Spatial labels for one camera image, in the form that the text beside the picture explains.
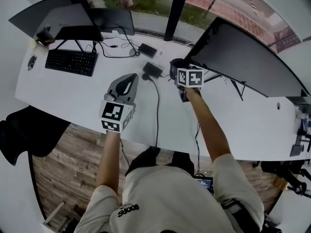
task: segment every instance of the white desk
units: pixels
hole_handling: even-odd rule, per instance
[[[154,62],[162,66],[163,74],[169,73],[169,62],[174,58],[184,58],[189,48],[164,42],[150,37],[135,35],[129,37],[136,45],[149,44],[158,49]],[[81,41],[83,48],[90,42]],[[105,53],[114,56],[127,56],[131,47],[121,49],[126,43],[120,39],[105,41],[108,45],[119,45],[118,49],[105,47]],[[59,42],[50,46],[55,48]],[[69,41],[61,49],[78,50],[78,46]],[[111,82],[118,77],[137,73],[141,76],[146,56],[138,58],[105,58],[101,48],[92,77],[45,69],[47,50],[29,46],[18,78],[16,98],[56,117],[103,132],[98,119],[100,102]],[[27,71],[31,54],[37,61],[33,70]],[[194,134],[197,120],[190,103],[182,103],[173,82],[169,77],[159,78],[155,82],[160,92],[159,139],[158,147],[197,153]],[[240,160],[297,160],[305,159],[306,152],[297,157],[289,157],[295,143],[295,111],[293,104],[286,98],[265,98],[259,93],[245,88],[244,101],[228,80],[218,78],[205,84],[202,96],[225,132],[232,153]],[[135,99],[137,111],[121,137],[146,145],[154,145],[156,137],[157,95],[154,85],[139,80]],[[208,155],[201,133],[198,142],[202,155]]]

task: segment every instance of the window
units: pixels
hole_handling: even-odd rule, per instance
[[[173,0],[87,0],[92,8],[124,8],[132,12],[137,33],[164,38]]]
[[[186,0],[173,41],[195,43],[215,17],[249,32],[271,50],[278,53],[300,43],[285,21],[262,0]]]

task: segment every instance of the cord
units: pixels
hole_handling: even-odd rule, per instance
[[[134,46],[136,46],[136,47],[139,48],[139,46],[137,46],[136,44],[134,44],[132,40],[130,40],[130,41],[131,41],[131,43],[132,43]],[[123,49],[124,49],[124,48],[127,48],[129,45],[130,45],[129,43],[123,43],[123,44],[121,45],[121,48],[123,48]]]
[[[133,50],[134,50],[134,54],[133,55],[129,55],[129,56],[107,56],[107,55],[105,55],[105,51],[104,51],[104,48],[103,48],[103,46],[102,46],[102,43],[104,43],[104,42],[101,42],[101,41],[98,41],[97,43],[99,43],[99,45],[101,46],[101,48],[102,48],[102,50],[103,50],[103,55],[106,57],[106,58],[113,58],[113,59],[121,59],[121,58],[131,58],[131,57],[134,57],[134,56],[138,56],[139,55],[139,53],[137,52],[137,50],[135,49],[135,47],[134,47],[134,43],[132,43],[132,40],[130,40],[128,37],[127,37],[127,34],[126,34],[126,32],[125,32],[125,30],[124,30],[124,28],[123,27],[101,27],[101,26],[98,26],[99,28],[104,28],[104,29],[122,29],[123,30],[123,32],[124,32],[124,35],[125,35],[125,37],[126,37],[126,39],[127,39],[127,41],[128,41],[128,44],[130,44],[131,46],[132,46],[132,48],[133,48]]]
[[[156,106],[156,139],[155,139],[155,147],[157,148],[157,140],[158,140],[158,136],[159,136],[159,106],[160,106],[160,93],[159,90],[157,88],[156,83],[154,82],[154,80],[152,78],[150,78],[150,76],[147,73],[144,73],[142,75],[142,79],[143,80],[150,80],[156,88],[156,92],[157,92],[157,106]]]
[[[169,74],[165,75],[165,76],[160,75],[161,78],[166,78],[167,76],[169,76]]]
[[[121,142],[121,147],[122,147],[122,155],[123,155],[123,158],[124,158],[124,160],[125,160],[125,163],[127,164],[128,168],[129,168],[129,167],[130,167],[130,163],[129,163],[128,159],[127,159],[127,156],[126,156],[126,154],[124,153],[124,149],[123,149],[123,143],[122,143],[122,140],[121,140],[121,138],[120,138],[120,142]]]
[[[86,49],[87,49],[88,46],[90,46],[90,47],[92,48],[92,46],[91,46],[90,44],[87,44]],[[92,50],[92,51],[93,51],[93,50]],[[86,52],[86,50],[85,50],[85,52]]]
[[[93,41],[93,46],[91,46],[90,44],[87,44],[86,49],[88,46],[91,46],[92,47],[92,53],[97,53],[96,44],[97,44],[97,42]]]
[[[113,49],[115,49],[115,48],[118,47],[117,45],[111,45],[111,46],[109,46],[109,45],[107,45],[107,44],[106,44],[105,42],[103,42],[103,41],[101,41],[101,43],[104,43],[105,46],[107,46],[107,47],[109,47],[109,48],[113,48]]]
[[[195,137],[194,137],[196,146],[197,146],[197,148],[198,148],[198,171],[197,171],[197,174],[200,173],[200,147],[199,147],[198,140],[197,140],[199,131],[200,131],[200,125],[199,125],[199,122],[198,122],[196,134],[195,134]]]
[[[196,177],[196,176],[205,177],[205,175],[204,175],[203,173],[196,173],[194,176],[195,176],[195,177]]]

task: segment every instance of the white marker cube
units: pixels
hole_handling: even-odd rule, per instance
[[[105,130],[121,133],[133,117],[132,105],[102,100],[99,118]]]
[[[203,69],[177,69],[177,83],[184,87],[202,87],[204,84]]]

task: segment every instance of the computer monitor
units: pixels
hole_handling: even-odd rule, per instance
[[[9,21],[28,36],[49,40],[94,40],[103,37],[80,3],[43,0],[21,11]]]
[[[310,95],[290,68],[269,48],[219,17],[185,59],[267,97]]]
[[[91,8],[86,11],[95,25],[100,28],[101,32],[111,33],[114,30],[118,31],[120,34],[124,34],[124,31],[127,35],[135,34],[130,11],[117,8]]]

